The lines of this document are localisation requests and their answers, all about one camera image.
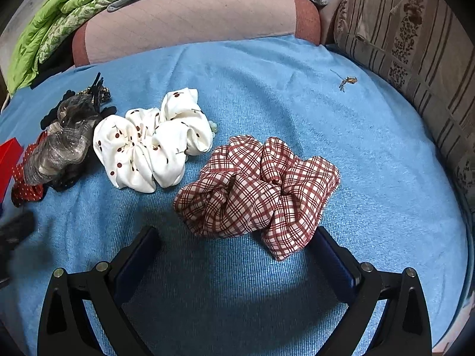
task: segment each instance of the red polka dot fabric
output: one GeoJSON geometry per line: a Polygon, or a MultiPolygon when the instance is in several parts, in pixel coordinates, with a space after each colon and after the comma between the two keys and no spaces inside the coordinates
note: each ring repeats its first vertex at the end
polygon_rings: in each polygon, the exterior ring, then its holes
{"type": "Polygon", "coordinates": [[[216,148],[199,175],[173,203],[190,230],[222,238],[261,230],[277,260],[310,242],[340,184],[326,159],[303,161],[279,138],[263,145],[252,136],[233,136],[216,148]]]}
{"type": "Polygon", "coordinates": [[[43,199],[43,185],[27,185],[23,178],[23,166],[28,161],[29,156],[31,155],[33,150],[46,137],[46,131],[42,132],[38,136],[36,143],[31,144],[27,147],[25,155],[23,155],[23,161],[13,169],[13,179],[15,179],[15,184],[11,189],[11,202],[13,202],[16,207],[20,207],[26,201],[41,201],[43,199]]]}

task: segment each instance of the green blanket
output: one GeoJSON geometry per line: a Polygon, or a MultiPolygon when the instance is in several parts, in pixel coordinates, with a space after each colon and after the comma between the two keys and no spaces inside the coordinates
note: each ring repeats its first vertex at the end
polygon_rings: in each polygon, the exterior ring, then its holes
{"type": "Polygon", "coordinates": [[[10,59],[7,87],[11,95],[30,85],[38,65],[61,42],[94,15],[117,0],[46,0],[20,35],[10,59]]]}

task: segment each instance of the blue bed sheet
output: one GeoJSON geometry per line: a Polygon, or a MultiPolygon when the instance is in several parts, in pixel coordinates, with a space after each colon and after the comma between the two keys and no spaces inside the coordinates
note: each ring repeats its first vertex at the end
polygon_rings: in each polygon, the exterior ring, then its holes
{"type": "MultiPolygon", "coordinates": [[[[302,158],[321,155],[341,173],[321,224],[359,261],[384,271],[414,267],[435,344],[459,303],[467,269],[466,226],[423,122],[389,84],[325,47],[292,36],[191,44],[136,54],[56,75],[21,89],[0,117],[0,142],[26,146],[67,89],[97,72],[118,114],[159,106],[163,95],[197,88],[219,126],[215,145],[251,134],[278,136],[302,158]],[[340,77],[358,82],[339,90],[340,77]]],[[[192,158],[181,185],[209,154],[192,158]]],[[[34,234],[15,251],[13,282],[0,290],[0,319],[28,355],[51,272],[110,260],[143,225],[155,226],[162,252],[124,311],[156,355],[315,355],[345,312],[310,253],[279,263],[259,239],[194,237],[172,209],[180,185],[143,194],[117,190],[98,164],[64,193],[30,203],[34,234]]],[[[4,203],[6,221],[18,210],[4,203]]],[[[369,345],[379,304],[355,354],[369,345]]],[[[91,314],[106,353],[113,352],[91,314]]]]}

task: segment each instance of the white fabric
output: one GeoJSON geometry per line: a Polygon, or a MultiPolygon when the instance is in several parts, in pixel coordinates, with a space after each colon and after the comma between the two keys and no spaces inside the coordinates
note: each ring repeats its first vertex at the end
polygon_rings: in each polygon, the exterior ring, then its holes
{"type": "Polygon", "coordinates": [[[112,184],[142,193],[178,184],[186,155],[200,155],[213,144],[210,124],[198,106],[198,91],[167,93],[161,109],[130,109],[111,115],[94,130],[93,146],[112,184]]]}

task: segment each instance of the striped cushion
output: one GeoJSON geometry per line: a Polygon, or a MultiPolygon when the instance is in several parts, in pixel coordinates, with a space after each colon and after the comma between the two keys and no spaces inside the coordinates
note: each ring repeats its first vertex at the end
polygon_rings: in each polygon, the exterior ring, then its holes
{"type": "Polygon", "coordinates": [[[444,0],[343,0],[337,46],[426,121],[475,212],[475,49],[444,0]]]}

